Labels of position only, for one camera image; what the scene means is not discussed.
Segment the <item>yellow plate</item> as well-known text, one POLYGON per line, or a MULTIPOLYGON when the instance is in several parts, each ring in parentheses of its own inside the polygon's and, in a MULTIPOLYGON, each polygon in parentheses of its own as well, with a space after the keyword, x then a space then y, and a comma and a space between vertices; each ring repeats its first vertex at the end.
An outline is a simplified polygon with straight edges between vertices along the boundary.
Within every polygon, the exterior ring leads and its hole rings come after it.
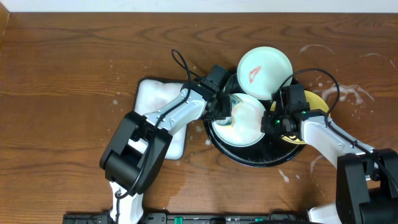
MULTIPOLYGON (((320 109, 324 112, 327 112, 329 110, 329 107, 325 103, 325 101, 320 96, 318 96, 316 93, 313 93, 313 92, 307 91, 307 90, 305 90, 304 93, 305 93, 307 102, 309 102, 309 104, 310 104, 311 110, 320 109)), ((299 145, 305 144, 304 141, 301 141, 296 136, 282 136, 282 139, 284 141, 287 141, 292 144, 299 144, 299 145)))

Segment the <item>green yellow sponge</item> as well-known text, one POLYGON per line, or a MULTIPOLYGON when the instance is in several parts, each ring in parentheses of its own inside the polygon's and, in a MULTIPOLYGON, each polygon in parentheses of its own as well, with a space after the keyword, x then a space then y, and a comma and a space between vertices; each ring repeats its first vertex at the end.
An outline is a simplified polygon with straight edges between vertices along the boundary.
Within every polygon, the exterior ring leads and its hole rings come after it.
POLYGON ((219 125, 219 126, 231 126, 233 127, 234 125, 234 118, 233 118, 233 110, 236 109, 238 106, 240 106, 242 104, 242 99, 240 99, 239 97, 235 96, 235 95, 228 95, 229 98, 229 110, 230 110, 230 116, 226 116, 222 119, 217 119, 215 121, 215 124, 219 125))

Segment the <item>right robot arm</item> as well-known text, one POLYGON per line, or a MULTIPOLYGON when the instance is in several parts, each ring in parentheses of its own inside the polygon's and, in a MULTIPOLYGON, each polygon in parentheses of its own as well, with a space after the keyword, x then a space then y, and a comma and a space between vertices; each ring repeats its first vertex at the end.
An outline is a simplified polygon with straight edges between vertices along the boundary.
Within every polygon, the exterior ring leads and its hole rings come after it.
POLYGON ((397 153, 375 149, 338 127, 322 110, 291 114, 265 111, 261 131, 293 135, 336 167, 333 205, 315 207, 313 222, 397 223, 397 153))

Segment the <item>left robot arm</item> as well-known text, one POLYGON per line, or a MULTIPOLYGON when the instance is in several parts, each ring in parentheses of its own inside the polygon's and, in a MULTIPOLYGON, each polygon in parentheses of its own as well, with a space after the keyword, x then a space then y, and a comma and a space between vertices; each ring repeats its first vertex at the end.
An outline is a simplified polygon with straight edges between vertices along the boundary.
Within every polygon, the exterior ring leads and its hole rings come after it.
POLYGON ((130 111, 122 118, 99 161, 113 189, 113 222, 142 218, 144 192, 157 177, 174 134, 197 119, 230 116, 229 101, 222 95, 225 85, 195 79, 184 83, 166 105, 146 114, 130 111))

